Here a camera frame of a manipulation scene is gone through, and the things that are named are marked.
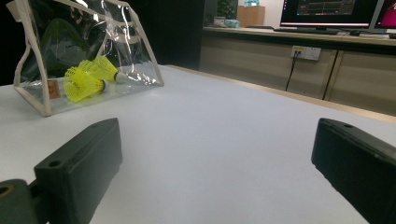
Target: monitor screen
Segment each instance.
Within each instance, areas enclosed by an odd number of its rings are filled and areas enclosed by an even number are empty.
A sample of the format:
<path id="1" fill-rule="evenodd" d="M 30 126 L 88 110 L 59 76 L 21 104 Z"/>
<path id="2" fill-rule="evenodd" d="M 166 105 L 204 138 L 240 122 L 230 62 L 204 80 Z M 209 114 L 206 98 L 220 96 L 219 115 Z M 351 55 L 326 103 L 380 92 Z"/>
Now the monitor screen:
<path id="1" fill-rule="evenodd" d="M 396 0 L 384 1 L 375 28 L 396 29 Z"/>
<path id="2" fill-rule="evenodd" d="M 377 0 L 284 0 L 280 26 L 369 28 Z"/>

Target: dark wall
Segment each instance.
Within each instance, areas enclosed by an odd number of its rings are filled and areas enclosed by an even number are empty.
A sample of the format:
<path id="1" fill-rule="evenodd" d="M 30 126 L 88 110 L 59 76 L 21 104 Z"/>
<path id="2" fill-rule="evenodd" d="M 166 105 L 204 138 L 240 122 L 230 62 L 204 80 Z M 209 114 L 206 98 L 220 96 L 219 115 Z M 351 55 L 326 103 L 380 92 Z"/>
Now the dark wall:
<path id="1" fill-rule="evenodd" d="M 205 0 L 127 0 L 158 64 L 199 68 Z"/>
<path id="2" fill-rule="evenodd" d="M 12 84 L 15 69 L 26 48 L 22 23 L 15 22 L 6 7 L 9 1 L 2 1 L 0 6 L 0 52 L 2 54 L 0 86 Z"/>

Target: screw hole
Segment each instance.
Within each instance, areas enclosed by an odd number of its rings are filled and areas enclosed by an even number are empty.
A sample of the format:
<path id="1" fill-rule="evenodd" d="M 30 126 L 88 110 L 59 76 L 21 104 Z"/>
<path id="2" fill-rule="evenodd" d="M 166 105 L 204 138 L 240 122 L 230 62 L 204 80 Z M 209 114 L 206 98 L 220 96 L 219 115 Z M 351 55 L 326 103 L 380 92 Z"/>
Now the screw hole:
<path id="1" fill-rule="evenodd" d="M 56 167 L 59 166 L 61 164 L 60 161 L 52 161 L 49 163 L 49 167 Z"/>
<path id="2" fill-rule="evenodd" d="M 8 190 L 9 190 L 8 187 L 4 187 L 4 186 L 0 187 L 0 195 L 6 193 Z"/>

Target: wall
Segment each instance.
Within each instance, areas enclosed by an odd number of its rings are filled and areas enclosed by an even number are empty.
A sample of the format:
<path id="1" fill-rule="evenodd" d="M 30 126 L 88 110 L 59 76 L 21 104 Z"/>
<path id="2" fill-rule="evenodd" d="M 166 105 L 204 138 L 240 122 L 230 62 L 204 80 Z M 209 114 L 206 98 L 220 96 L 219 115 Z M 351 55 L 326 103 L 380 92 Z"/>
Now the wall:
<path id="1" fill-rule="evenodd" d="M 6 7 L 8 2 L 10 0 L 2 1 L 2 6 L 0 6 L 0 21 L 4 30 L 3 34 L 0 35 L 0 43 L 12 46 L 12 50 L 3 51 L 3 54 L 7 56 L 1 64 L 0 86 L 12 84 L 15 69 L 26 49 L 22 23 L 15 22 Z"/>
<path id="2" fill-rule="evenodd" d="M 205 2 L 126 0 L 139 16 L 158 64 L 198 69 Z"/>
<path id="3" fill-rule="evenodd" d="M 238 6 L 244 5 L 245 0 L 238 0 Z M 283 0 L 260 0 L 260 6 L 265 7 L 264 25 L 278 28 L 282 16 Z"/>

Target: keyboard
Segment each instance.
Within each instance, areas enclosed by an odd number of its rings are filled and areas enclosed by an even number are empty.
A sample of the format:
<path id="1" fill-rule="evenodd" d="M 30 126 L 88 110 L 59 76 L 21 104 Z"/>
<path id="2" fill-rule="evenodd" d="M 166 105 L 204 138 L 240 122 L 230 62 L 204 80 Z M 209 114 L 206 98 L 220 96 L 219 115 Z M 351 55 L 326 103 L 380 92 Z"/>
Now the keyboard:
<path id="1" fill-rule="evenodd" d="M 314 30 L 314 29 L 285 29 L 277 28 L 275 32 L 286 32 L 286 33 L 299 33 L 299 34 L 312 34 L 312 35 L 337 35 L 338 31 L 334 30 Z"/>

